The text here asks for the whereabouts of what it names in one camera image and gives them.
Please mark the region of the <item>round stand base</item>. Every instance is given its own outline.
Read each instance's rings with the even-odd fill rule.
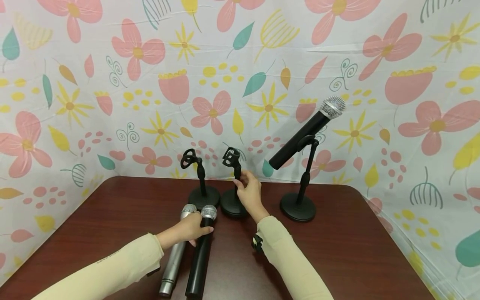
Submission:
[[[225,215],[231,218],[242,218],[247,215],[247,211],[240,200],[235,199],[235,190],[223,193],[222,198],[220,198],[220,208]]]
[[[220,202],[220,193],[213,186],[206,186],[207,196],[202,196],[202,191],[200,187],[193,190],[188,196],[188,203],[193,204],[197,207],[198,211],[201,211],[205,205],[218,206]]]
[[[291,220],[309,222],[315,218],[317,209],[309,197],[303,196],[303,201],[297,205],[298,193],[288,193],[280,200],[280,210]]]

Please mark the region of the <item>wooden table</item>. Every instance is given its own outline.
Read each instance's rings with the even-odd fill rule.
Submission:
[[[209,181],[224,192],[228,181]],[[104,182],[17,271],[0,299],[29,300],[67,275],[121,248],[147,232],[179,221],[196,180],[116,177]],[[264,183],[263,203],[289,230],[335,300],[430,300],[430,295],[374,213],[353,188],[310,185],[317,207],[306,224],[280,212],[281,196],[297,184]],[[251,248],[251,218],[232,220],[219,213],[210,253],[205,300],[291,299],[276,270]],[[187,247],[173,300],[184,300],[193,248]],[[165,265],[169,252],[162,259]],[[162,270],[108,300],[158,299]]]

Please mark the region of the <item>microphone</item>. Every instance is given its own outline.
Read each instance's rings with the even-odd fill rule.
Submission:
[[[183,207],[180,220],[197,211],[197,208],[193,204],[187,204]],[[163,272],[162,284],[160,290],[158,291],[159,296],[170,298],[172,295],[172,290],[175,287],[177,281],[177,274],[180,268],[180,261],[183,256],[183,250],[185,249],[186,242],[181,242],[173,245],[172,252],[170,253],[170,258],[168,259],[167,267],[165,272]]]
[[[212,226],[216,218],[216,208],[213,205],[206,205],[202,209],[201,227]],[[185,296],[201,298],[204,294],[205,277],[207,275],[208,257],[210,256],[210,244],[213,233],[201,236],[197,240],[197,247],[193,254],[192,266],[188,277]]]
[[[272,168],[280,169],[295,153],[301,151],[299,144],[305,136],[315,136],[330,120],[340,117],[346,108],[345,101],[338,96],[324,100],[320,110],[268,161]]]

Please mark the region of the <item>long sleeve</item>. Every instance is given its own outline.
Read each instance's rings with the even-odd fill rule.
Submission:
[[[160,267],[164,253],[146,234],[47,288],[32,300],[102,300]]]
[[[294,300],[333,300],[325,283],[280,221],[273,216],[265,217],[258,223],[257,230],[265,256],[282,276]]]

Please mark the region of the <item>microphone stand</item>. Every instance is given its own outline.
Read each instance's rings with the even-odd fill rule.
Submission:
[[[310,169],[315,157],[315,151],[319,145],[315,135],[310,134],[303,137],[298,145],[297,151],[300,152],[304,147],[311,145],[310,155],[308,157],[307,167],[301,176],[300,189],[298,193],[288,193],[280,200],[280,210],[291,220],[297,222],[309,222],[315,218],[316,207],[312,200],[305,196],[305,190],[310,183]]]
[[[222,164],[227,167],[233,167],[233,176],[236,180],[240,180],[241,177],[241,165],[239,159],[240,152],[233,147],[228,147],[223,155]],[[233,190],[226,191],[220,198],[220,208],[222,209],[222,212],[232,218],[241,218],[247,215],[247,210],[240,202],[237,191],[238,187],[235,185]]]
[[[197,157],[194,149],[188,149],[183,153],[180,160],[182,169],[188,168],[191,164],[197,163],[197,177],[200,180],[200,186],[194,189],[188,196],[188,203],[202,210],[205,205],[218,206],[220,193],[213,186],[205,185],[205,168],[202,165],[202,159]]]

